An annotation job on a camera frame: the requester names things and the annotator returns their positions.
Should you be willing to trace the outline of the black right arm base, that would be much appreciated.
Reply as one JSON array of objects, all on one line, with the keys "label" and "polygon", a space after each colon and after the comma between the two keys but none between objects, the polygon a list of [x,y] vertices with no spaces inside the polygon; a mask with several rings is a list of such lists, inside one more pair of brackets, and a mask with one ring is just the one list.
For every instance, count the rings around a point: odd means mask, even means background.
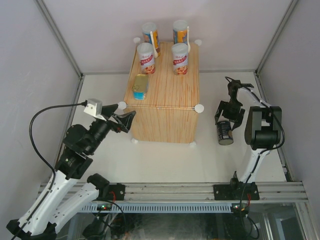
[{"label": "black right arm base", "polygon": [[252,181],[252,174],[240,180],[235,171],[229,183],[213,185],[216,201],[259,200],[258,186]]}]

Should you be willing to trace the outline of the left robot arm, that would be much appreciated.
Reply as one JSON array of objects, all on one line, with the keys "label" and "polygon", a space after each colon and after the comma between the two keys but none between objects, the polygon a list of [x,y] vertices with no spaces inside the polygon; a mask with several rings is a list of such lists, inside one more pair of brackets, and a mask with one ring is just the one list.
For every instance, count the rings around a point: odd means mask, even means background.
[{"label": "left robot arm", "polygon": [[63,226],[81,208],[98,200],[114,203],[117,196],[110,191],[110,182],[98,173],[66,201],[63,198],[82,178],[91,158],[107,134],[128,133],[136,111],[116,114],[120,103],[103,105],[96,99],[80,103],[84,112],[94,118],[89,128],[75,124],[68,128],[63,139],[64,150],[55,166],[49,165],[52,175],[44,190],[30,209],[19,219],[10,220],[6,228],[14,238],[21,240],[54,240]]}]

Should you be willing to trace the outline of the white red label can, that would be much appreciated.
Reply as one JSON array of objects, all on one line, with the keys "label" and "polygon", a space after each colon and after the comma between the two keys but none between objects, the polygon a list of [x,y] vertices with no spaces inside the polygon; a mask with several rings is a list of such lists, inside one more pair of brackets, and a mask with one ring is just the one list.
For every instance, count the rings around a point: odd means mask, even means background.
[{"label": "white red label can", "polygon": [[185,43],[176,43],[171,47],[173,73],[178,76],[188,72],[188,46]]},{"label": "white red label can", "polygon": [[153,45],[143,42],[137,46],[137,53],[142,74],[150,75],[155,73],[156,65]]}]

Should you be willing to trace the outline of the blue yellow can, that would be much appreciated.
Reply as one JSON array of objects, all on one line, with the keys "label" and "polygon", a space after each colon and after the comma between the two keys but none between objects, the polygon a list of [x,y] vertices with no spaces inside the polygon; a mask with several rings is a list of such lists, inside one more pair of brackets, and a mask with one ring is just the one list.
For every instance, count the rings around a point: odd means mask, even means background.
[{"label": "blue yellow can", "polygon": [[179,19],[173,23],[173,43],[186,44],[188,47],[188,53],[191,51],[191,45],[189,40],[190,28],[187,21]]}]

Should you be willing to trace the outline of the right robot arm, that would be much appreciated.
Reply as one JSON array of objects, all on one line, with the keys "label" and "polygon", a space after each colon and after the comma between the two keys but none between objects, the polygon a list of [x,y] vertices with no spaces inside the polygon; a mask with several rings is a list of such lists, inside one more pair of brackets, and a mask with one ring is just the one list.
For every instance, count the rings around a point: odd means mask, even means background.
[{"label": "right robot arm", "polygon": [[245,109],[237,99],[238,93],[243,92],[251,98],[247,121],[244,129],[244,141],[248,148],[240,167],[234,171],[229,187],[230,195],[237,200],[248,193],[246,185],[255,182],[257,170],[264,158],[285,142],[285,131],[282,127],[282,109],[262,100],[250,83],[226,76],[228,81],[229,101],[220,101],[214,115],[220,145],[231,141],[232,131],[241,126]]}]

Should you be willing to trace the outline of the blue rectangular tin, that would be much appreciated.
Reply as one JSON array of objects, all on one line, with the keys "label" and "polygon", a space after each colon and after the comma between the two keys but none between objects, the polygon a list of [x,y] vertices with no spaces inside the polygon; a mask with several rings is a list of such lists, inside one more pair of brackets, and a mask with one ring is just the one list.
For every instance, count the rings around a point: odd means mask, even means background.
[{"label": "blue rectangular tin", "polygon": [[231,145],[234,142],[231,123],[227,120],[216,124],[218,143],[222,146]]}]

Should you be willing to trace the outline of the blue can with spoon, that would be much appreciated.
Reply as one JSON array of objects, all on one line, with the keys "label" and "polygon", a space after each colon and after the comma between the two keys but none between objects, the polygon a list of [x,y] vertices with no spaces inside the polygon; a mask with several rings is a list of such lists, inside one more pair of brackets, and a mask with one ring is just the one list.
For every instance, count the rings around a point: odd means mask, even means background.
[{"label": "blue can with spoon", "polygon": [[147,22],[142,25],[141,29],[144,41],[154,46],[157,52],[157,56],[159,57],[161,55],[161,49],[159,44],[157,25],[154,22]]}]

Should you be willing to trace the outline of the gold rectangular tin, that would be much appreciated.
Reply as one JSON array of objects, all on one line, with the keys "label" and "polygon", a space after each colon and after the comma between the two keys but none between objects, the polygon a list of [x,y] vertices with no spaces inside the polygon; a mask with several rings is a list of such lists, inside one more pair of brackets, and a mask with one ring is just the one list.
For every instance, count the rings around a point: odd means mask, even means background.
[{"label": "gold rectangular tin", "polygon": [[149,76],[147,74],[138,74],[135,76],[132,93],[135,100],[144,100],[149,87]]}]

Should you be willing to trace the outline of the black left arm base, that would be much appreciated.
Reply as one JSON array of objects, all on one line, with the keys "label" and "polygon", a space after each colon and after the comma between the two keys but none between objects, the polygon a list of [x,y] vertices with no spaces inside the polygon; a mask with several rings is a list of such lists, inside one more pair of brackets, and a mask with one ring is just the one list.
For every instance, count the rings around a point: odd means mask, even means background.
[{"label": "black left arm base", "polygon": [[121,183],[110,183],[98,173],[90,175],[87,183],[91,183],[98,190],[98,201],[123,201],[125,198],[126,186]]}]

